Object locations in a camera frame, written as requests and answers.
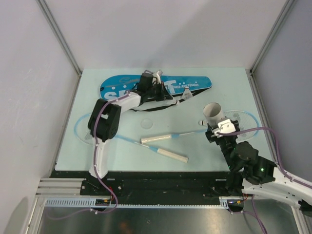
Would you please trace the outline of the white cardboard shuttlecock tube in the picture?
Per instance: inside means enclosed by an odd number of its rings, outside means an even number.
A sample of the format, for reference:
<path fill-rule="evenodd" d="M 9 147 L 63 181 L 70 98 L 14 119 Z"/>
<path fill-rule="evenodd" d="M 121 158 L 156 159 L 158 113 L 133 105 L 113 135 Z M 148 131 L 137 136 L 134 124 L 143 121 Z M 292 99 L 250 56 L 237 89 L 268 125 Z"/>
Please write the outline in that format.
<path fill-rule="evenodd" d="M 223 110 L 219 103 L 211 102 L 203 108 L 203 114 L 210 127 L 215 127 L 225 118 Z"/>

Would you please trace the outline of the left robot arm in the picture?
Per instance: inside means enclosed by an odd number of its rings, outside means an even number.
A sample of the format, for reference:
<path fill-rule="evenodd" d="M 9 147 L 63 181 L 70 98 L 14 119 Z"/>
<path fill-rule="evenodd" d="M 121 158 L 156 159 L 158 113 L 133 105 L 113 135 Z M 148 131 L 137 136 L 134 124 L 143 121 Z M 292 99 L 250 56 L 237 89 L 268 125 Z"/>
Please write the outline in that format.
<path fill-rule="evenodd" d="M 97 195 L 104 194 L 108 189 L 108 183 L 103 180 L 108 173 L 106 145 L 117 134 L 121 114 L 149 101 L 160 102 L 158 107 L 151 108 L 150 111 L 163 110 L 179 103 L 167 91 L 161 76 L 161 70 L 154 73 L 146 70 L 139 82 L 132 89 L 125 91 L 124 95 L 109 101 L 101 98 L 97 100 L 88 121 L 88 128 L 95 143 L 89 173 L 96 179 L 92 181 L 90 188 Z"/>

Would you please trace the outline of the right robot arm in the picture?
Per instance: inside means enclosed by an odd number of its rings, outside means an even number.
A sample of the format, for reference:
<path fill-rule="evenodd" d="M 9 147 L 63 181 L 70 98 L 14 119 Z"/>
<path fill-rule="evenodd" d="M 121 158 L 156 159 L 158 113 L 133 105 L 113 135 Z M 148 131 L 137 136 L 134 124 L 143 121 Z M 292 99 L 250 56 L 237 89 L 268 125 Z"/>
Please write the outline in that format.
<path fill-rule="evenodd" d="M 210 143 L 221 148 L 230 170 L 231 180 L 226 181 L 229 195 L 239 192 L 271 198 L 298 208 L 302 214 L 312 215 L 312 184 L 259 155 L 247 141 L 237 142 L 241 134 L 237 121 L 225 118 L 214 126 L 207 126 L 205 133 Z"/>

